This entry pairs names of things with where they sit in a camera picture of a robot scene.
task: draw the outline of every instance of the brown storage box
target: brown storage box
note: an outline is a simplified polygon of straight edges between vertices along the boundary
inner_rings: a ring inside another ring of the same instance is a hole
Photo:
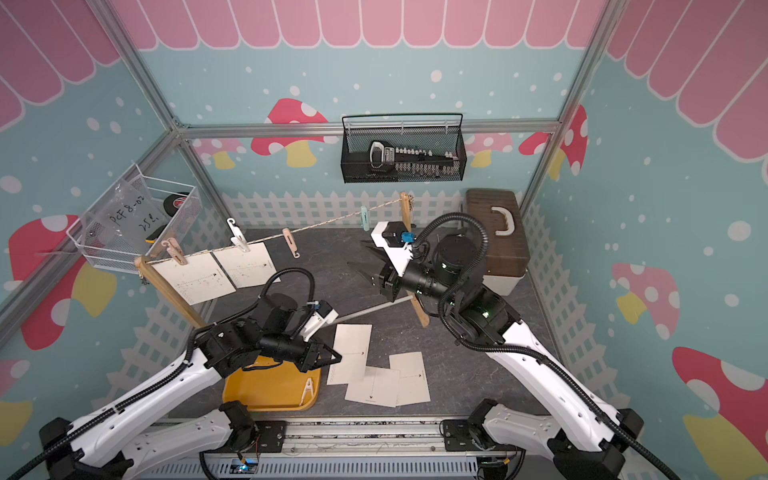
[[[509,190],[471,189],[466,194],[467,213],[480,220],[490,236],[488,242],[489,276],[523,277],[531,254],[525,238],[522,216],[515,193]],[[505,214],[491,210],[505,208],[515,222],[515,231],[508,236],[495,232],[507,230]]]

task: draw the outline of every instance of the yellow tray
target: yellow tray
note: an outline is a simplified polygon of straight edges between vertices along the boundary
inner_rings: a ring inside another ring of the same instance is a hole
[[[264,356],[254,363],[255,366],[274,364],[274,360]],[[312,392],[304,395],[308,381],[312,382]],[[285,362],[268,370],[237,370],[227,378],[222,400],[239,400],[249,412],[299,411],[315,404],[319,387],[320,369],[301,373],[291,362]]]

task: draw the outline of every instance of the black wire basket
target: black wire basket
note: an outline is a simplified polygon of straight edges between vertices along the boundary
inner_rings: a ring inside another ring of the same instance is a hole
[[[342,117],[344,183],[462,180],[462,120],[462,114]]]

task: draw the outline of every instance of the green clothespin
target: green clothespin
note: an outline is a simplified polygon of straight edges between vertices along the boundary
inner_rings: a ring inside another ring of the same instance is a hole
[[[360,207],[360,220],[362,220],[362,229],[366,232],[368,230],[371,230],[371,225],[368,219],[368,209],[365,207]]]

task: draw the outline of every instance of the white paper card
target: white paper card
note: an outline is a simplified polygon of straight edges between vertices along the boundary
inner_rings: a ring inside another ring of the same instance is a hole
[[[179,265],[176,260],[166,260],[153,267],[190,305],[235,291],[210,253],[190,255],[187,262],[187,265]]]
[[[400,372],[367,366],[362,382],[350,383],[346,387],[345,400],[369,403],[385,407],[397,406],[397,384]]]
[[[400,372],[397,387],[397,406],[429,402],[429,385],[424,371],[421,352],[400,353],[389,356],[389,368]]]
[[[248,247],[250,252],[243,252],[237,247],[214,252],[216,260],[219,260],[237,288],[263,285],[276,272],[263,243],[252,243]]]
[[[342,385],[362,380],[366,374],[371,328],[370,325],[336,326],[333,349],[341,354],[342,358],[341,362],[331,365],[327,385]]]

